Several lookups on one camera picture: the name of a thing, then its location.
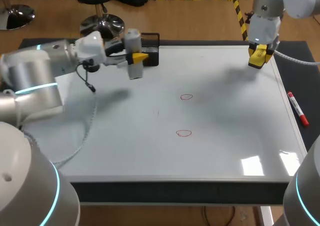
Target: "chair base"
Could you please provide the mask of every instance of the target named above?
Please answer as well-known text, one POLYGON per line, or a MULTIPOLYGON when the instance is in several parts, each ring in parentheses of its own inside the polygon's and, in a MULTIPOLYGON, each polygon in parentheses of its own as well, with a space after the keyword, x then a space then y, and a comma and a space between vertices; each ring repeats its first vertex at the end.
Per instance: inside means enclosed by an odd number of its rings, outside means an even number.
POLYGON ((36 17, 34 9, 26 5, 12 5, 11 10, 0 9, 0 30, 10 31, 24 27, 36 17))
POLYGON ((80 25, 80 33, 88 35, 93 31, 99 31, 103 39, 111 40, 125 31, 125 23, 120 17, 111 14, 97 15, 85 19, 80 25))

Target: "red circle drawing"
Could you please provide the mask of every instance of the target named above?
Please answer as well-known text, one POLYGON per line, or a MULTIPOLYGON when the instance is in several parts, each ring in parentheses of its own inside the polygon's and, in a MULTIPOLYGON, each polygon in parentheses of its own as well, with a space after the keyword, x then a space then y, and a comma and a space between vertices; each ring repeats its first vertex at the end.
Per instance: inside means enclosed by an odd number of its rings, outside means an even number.
POLYGON ((179 130, 176 132, 176 134, 179 136, 179 137, 189 137, 192 132, 189 131, 189 130, 179 130))
POLYGON ((180 99, 185 101, 191 99, 192 97, 194 97, 192 94, 183 94, 180 96, 180 99))

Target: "black office chair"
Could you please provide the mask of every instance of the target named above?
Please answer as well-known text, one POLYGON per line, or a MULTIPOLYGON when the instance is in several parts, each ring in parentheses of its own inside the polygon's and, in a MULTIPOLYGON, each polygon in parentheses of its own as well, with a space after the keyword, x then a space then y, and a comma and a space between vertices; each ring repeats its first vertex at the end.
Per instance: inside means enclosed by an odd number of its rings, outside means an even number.
POLYGON ((103 3, 111 0, 78 0, 78 2, 88 5, 95 5, 96 15, 85 19, 80 25, 80 32, 88 35, 93 31, 99 31, 102 38, 111 40, 118 37, 125 30, 123 20, 115 15, 107 14, 107 9, 103 3))
POLYGON ((3 0, 4 8, 0 8, 0 30, 14 30, 24 27, 35 18, 35 11, 26 5, 11 5, 3 0))

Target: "whiteboard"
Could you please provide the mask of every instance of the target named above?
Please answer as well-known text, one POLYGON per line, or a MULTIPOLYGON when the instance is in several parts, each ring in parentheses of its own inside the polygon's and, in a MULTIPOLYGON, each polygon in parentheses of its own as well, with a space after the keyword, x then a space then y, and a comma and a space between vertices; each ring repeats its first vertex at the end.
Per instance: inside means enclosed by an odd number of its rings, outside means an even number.
MULTIPOLYGON (((142 79, 102 67, 89 75, 98 112, 89 138, 60 170, 71 182, 289 182, 307 151, 276 63, 248 66, 247 46, 160 47, 142 79)), ((28 124, 56 161, 80 145, 93 95, 57 78, 65 112, 28 124)))

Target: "red marker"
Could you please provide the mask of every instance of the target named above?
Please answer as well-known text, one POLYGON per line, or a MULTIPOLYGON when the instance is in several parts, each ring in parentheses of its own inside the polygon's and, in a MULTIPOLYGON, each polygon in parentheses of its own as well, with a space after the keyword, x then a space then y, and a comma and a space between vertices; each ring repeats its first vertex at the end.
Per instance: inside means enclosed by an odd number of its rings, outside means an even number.
POLYGON ((306 116, 304 115, 304 113, 302 112, 300 106, 298 105, 298 102, 296 101, 294 95, 292 94, 292 92, 288 92, 287 95, 288 95, 289 100, 291 101, 293 107, 295 108, 295 111, 297 112, 298 116, 300 117, 300 120, 301 120, 303 126, 308 127, 309 122, 308 122, 306 116))

